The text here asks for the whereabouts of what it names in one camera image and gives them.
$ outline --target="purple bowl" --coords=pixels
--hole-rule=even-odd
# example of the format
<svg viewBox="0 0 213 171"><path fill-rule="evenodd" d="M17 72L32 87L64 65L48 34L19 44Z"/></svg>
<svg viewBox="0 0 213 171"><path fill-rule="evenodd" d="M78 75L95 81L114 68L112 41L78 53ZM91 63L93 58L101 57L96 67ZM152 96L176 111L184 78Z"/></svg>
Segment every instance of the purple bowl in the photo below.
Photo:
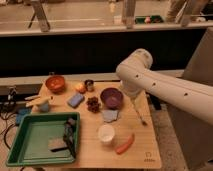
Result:
<svg viewBox="0 0 213 171"><path fill-rule="evenodd" d="M123 103L123 94L117 88L106 88L101 92L101 101L109 109L118 109Z"/></svg>

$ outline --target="white cup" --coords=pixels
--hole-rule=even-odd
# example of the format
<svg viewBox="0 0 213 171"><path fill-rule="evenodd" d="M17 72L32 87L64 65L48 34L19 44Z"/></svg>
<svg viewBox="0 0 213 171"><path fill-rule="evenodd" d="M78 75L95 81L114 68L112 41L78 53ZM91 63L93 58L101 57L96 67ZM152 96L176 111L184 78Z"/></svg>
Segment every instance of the white cup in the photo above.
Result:
<svg viewBox="0 0 213 171"><path fill-rule="evenodd" d="M111 125L104 124L98 129L98 138L103 145L112 144L112 140L114 137L115 129Z"/></svg>

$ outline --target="orange carrot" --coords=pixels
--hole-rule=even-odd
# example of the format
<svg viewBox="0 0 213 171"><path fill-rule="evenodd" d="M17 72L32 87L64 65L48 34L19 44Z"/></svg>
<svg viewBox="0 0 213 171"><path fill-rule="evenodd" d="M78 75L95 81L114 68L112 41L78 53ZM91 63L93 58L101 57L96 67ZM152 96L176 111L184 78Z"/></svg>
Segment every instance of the orange carrot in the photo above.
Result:
<svg viewBox="0 0 213 171"><path fill-rule="evenodd" d="M125 152L132 145L134 140L135 140L135 134L132 133L125 143L121 144L120 146L118 146L115 149L115 152L117 154L122 154L123 152Z"/></svg>

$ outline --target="green plastic tray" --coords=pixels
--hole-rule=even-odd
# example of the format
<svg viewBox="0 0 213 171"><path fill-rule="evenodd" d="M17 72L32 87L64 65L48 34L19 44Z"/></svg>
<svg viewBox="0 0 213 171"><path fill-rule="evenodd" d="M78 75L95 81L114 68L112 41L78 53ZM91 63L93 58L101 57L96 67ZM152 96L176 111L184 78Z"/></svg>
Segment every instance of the green plastic tray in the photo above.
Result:
<svg viewBox="0 0 213 171"><path fill-rule="evenodd" d="M80 125L79 113L46 113L25 116L9 152L6 165L33 166L44 164L72 163L75 159L69 150L51 152L49 139L63 137L64 123L68 118L76 120L74 132L75 149L78 147Z"/></svg>
<svg viewBox="0 0 213 171"><path fill-rule="evenodd" d="M163 23L163 19L160 15L150 15L150 16L136 16L135 23L136 24L143 24L145 23L146 17L150 17L150 23Z"/></svg>

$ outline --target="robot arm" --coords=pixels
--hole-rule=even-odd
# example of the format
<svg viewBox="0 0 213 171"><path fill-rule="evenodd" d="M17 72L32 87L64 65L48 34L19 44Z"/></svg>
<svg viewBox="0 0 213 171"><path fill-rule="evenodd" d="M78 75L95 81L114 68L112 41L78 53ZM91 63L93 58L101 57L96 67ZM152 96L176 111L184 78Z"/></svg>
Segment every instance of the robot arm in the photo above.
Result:
<svg viewBox="0 0 213 171"><path fill-rule="evenodd" d="M213 87L159 74L149 70L151 65L151 54L144 49L137 49L117 66L116 73L128 96L134 98L144 89L213 124Z"/></svg>

